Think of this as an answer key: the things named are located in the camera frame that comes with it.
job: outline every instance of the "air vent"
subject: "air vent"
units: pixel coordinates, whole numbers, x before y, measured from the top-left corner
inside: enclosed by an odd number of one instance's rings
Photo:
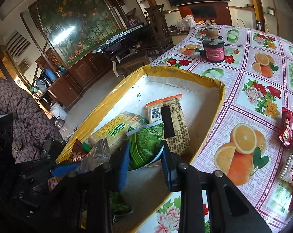
[[[7,42],[6,46],[12,56],[19,57],[31,43],[26,40],[19,32],[15,32],[13,37]]]

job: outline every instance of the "glass panel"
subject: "glass panel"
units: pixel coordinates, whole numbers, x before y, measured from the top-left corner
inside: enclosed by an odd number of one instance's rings
[[[68,66],[120,31],[104,0],[42,0],[31,13]]]

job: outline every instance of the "picture frame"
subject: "picture frame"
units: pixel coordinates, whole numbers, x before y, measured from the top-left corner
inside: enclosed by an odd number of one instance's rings
[[[22,74],[24,74],[28,68],[29,65],[25,60],[22,60],[19,64],[18,64],[18,68],[20,69],[20,71],[22,72]]]

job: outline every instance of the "floral tablecloth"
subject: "floral tablecloth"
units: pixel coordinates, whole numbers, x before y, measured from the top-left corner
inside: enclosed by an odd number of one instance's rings
[[[192,165],[209,173],[223,170],[271,230],[279,232],[290,220],[293,193],[278,177],[289,157],[278,132],[281,108],[293,111],[293,44],[254,29],[215,25],[225,40],[225,60],[215,64],[200,56],[205,27],[192,28],[184,41],[151,65],[173,66],[225,83],[222,109]],[[171,194],[138,232],[177,232],[177,196]]]

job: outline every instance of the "floor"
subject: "floor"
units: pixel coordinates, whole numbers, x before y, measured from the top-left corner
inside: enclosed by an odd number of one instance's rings
[[[81,125],[92,110],[120,81],[122,81],[122,79],[122,76],[116,77],[113,70],[111,70],[88,89],[81,100],[79,100],[79,102],[68,112],[68,115],[65,118],[65,124],[60,129],[62,137],[64,139],[70,137],[74,132],[74,129]]]

